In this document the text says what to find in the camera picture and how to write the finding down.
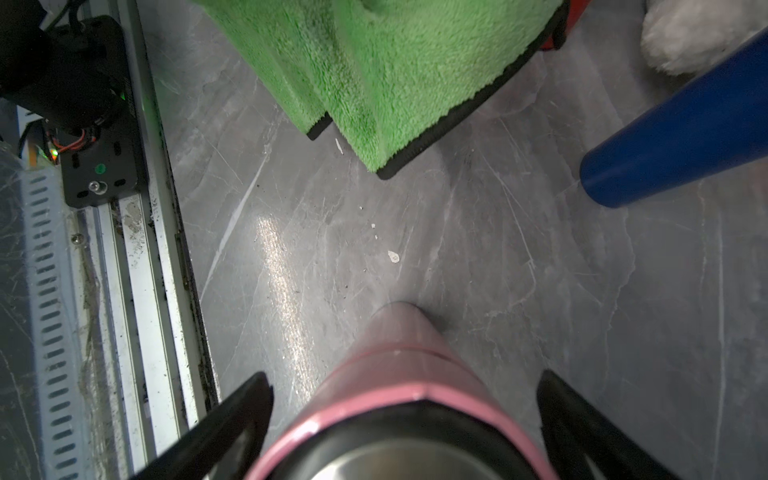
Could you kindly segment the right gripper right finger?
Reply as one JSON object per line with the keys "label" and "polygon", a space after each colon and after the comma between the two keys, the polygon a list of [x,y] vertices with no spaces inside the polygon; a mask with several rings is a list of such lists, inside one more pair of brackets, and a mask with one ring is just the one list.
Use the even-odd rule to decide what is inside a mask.
{"label": "right gripper right finger", "polygon": [[675,479],[552,370],[538,382],[536,400],[547,456],[561,479]]}

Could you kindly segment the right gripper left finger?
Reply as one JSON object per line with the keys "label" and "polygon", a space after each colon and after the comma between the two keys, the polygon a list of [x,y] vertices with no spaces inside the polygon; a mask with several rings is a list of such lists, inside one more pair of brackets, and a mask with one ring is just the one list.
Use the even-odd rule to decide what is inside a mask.
{"label": "right gripper left finger", "polygon": [[257,372],[134,477],[243,479],[264,445],[273,407],[273,387]]}

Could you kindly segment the pink thermos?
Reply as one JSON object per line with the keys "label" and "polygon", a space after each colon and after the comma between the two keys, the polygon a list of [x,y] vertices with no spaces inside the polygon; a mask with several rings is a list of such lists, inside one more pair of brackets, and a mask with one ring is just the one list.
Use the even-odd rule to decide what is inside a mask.
{"label": "pink thermos", "polygon": [[546,455],[415,305],[390,303],[249,479],[554,479]]}

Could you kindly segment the dark blue thermos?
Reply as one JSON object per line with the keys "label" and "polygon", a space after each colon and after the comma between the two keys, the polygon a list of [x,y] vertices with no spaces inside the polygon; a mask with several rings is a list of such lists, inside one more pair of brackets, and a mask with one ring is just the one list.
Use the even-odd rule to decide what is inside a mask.
{"label": "dark blue thermos", "polygon": [[580,182],[617,208],[767,155],[767,33],[587,152]]}

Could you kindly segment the green microfiber cloth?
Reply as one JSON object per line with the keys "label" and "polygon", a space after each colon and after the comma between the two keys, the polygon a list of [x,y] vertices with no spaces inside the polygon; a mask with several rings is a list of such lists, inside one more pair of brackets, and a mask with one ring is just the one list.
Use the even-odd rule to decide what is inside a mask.
{"label": "green microfiber cloth", "polygon": [[550,38],[564,1],[205,1],[294,126],[394,176]]}

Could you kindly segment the red thermos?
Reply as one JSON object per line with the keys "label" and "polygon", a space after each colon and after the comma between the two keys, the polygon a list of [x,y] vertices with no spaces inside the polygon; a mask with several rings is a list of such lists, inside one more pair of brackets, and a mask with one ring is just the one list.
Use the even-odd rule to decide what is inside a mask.
{"label": "red thermos", "polygon": [[542,45],[542,51],[559,50],[565,44],[568,35],[584,14],[591,0],[565,0],[564,10],[550,38]]}

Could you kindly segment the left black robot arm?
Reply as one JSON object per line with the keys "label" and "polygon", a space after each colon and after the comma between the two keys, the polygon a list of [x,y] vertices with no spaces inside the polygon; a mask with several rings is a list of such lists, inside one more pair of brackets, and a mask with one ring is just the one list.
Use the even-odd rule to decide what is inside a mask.
{"label": "left black robot arm", "polygon": [[121,87],[91,54],[41,29],[45,16],[37,1],[1,3],[1,96],[62,128],[111,123]]}

